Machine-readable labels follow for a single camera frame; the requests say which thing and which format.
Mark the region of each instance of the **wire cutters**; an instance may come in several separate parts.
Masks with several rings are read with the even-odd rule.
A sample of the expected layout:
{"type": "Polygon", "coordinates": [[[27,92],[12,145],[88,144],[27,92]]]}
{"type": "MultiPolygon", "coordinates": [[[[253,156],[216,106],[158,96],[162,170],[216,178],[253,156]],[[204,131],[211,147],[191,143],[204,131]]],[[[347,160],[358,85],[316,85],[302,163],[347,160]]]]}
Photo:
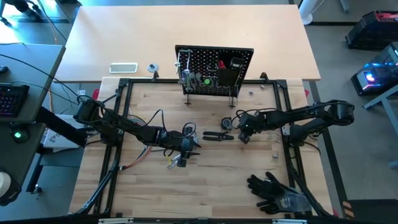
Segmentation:
{"type": "Polygon", "coordinates": [[[233,140],[234,136],[230,136],[226,134],[227,132],[224,133],[217,133],[214,131],[205,131],[203,132],[203,140],[207,141],[224,141],[224,140],[233,140]]]}

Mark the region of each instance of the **beige desk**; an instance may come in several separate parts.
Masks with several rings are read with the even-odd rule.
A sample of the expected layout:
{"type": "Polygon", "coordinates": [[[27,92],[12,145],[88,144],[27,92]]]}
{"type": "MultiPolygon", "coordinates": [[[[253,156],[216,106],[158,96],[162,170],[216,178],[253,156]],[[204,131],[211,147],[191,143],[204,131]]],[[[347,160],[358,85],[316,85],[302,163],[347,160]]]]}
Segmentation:
{"type": "Polygon", "coordinates": [[[253,48],[246,78],[319,80],[296,5],[82,6],[56,77],[100,82],[114,62],[137,62],[135,74],[177,78],[175,45],[253,48]]]}
{"type": "MultiPolygon", "coordinates": [[[[103,78],[99,100],[111,96],[118,86],[118,78],[103,78]]],[[[288,81],[293,108],[307,104],[301,80],[288,81]]],[[[130,102],[131,111],[148,121],[158,110],[163,109],[168,130],[181,130],[183,124],[193,121],[201,149],[187,162],[186,168],[166,168],[162,152],[152,152],[140,164],[119,172],[113,202],[113,215],[123,212],[125,217],[163,218],[266,218],[256,203],[260,198],[251,194],[246,179],[255,174],[265,177],[272,172],[282,183],[288,185],[280,137],[271,132],[253,135],[249,144],[238,139],[234,130],[233,141],[211,142],[201,139],[204,131],[220,131],[220,121],[234,116],[228,108],[228,98],[219,96],[193,96],[186,106],[178,84],[134,84],[130,102]]],[[[121,100],[124,108],[124,96],[121,100]]],[[[114,101],[107,102],[113,108],[114,101]]],[[[255,85],[243,85],[236,109],[248,110],[275,107],[273,88],[260,90],[255,85]]],[[[157,116],[151,125],[161,125],[157,116]]],[[[130,164],[142,151],[143,145],[134,136],[126,134],[121,154],[121,166],[130,164]]],[[[73,193],[70,212],[77,211],[98,186],[105,146],[96,143],[85,149],[78,180],[73,193]]],[[[330,198],[318,151],[302,147],[302,160],[308,188],[323,207],[331,211],[330,198]]],[[[107,193],[104,194],[103,206],[107,193]]]]}

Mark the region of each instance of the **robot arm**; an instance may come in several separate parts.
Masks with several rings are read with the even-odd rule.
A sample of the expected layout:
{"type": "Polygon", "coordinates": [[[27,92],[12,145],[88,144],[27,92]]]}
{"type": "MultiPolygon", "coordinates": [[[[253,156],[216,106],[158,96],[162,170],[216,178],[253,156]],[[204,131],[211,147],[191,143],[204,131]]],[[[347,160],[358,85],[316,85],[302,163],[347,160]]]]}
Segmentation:
{"type": "Polygon", "coordinates": [[[284,127],[284,135],[290,136],[292,144],[302,145],[308,134],[321,133],[323,129],[331,125],[346,126],[354,121],[354,105],[340,100],[331,100],[326,103],[315,103],[290,111],[256,111],[254,115],[243,112],[239,116],[239,129],[241,134],[238,138],[247,144],[250,136],[261,131],[275,130],[284,127],[285,124],[304,119],[316,118],[302,126],[292,125],[284,127]]]}
{"type": "Polygon", "coordinates": [[[167,131],[164,127],[141,125],[118,115],[111,109],[104,108],[99,102],[91,98],[79,104],[78,111],[73,118],[81,123],[92,126],[101,133],[101,139],[105,142],[113,142],[119,136],[119,130],[133,134],[138,141],[146,146],[157,146],[181,153],[178,161],[179,167],[186,166],[186,160],[190,156],[198,155],[192,152],[195,147],[200,147],[190,133],[167,131]]]}

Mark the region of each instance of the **keyboard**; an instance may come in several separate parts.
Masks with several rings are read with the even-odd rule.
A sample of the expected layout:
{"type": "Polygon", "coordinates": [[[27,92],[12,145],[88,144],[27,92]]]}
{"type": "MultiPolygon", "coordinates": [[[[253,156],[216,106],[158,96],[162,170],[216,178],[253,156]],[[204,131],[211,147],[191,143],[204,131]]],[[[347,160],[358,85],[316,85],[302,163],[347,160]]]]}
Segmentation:
{"type": "Polygon", "coordinates": [[[0,117],[18,117],[28,90],[28,85],[0,83],[0,117]]]}

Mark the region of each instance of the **work glove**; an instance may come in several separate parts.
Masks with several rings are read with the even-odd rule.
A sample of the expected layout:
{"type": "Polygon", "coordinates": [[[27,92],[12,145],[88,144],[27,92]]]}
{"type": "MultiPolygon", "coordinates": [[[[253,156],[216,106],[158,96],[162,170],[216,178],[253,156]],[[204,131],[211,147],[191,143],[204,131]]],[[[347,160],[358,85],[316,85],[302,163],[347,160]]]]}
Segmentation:
{"type": "Polygon", "coordinates": [[[267,214],[273,215],[279,212],[306,212],[311,210],[307,198],[296,190],[286,187],[270,172],[266,172],[268,179],[260,180],[255,175],[248,178],[248,187],[251,193],[266,199],[257,203],[257,207],[267,214]]]}

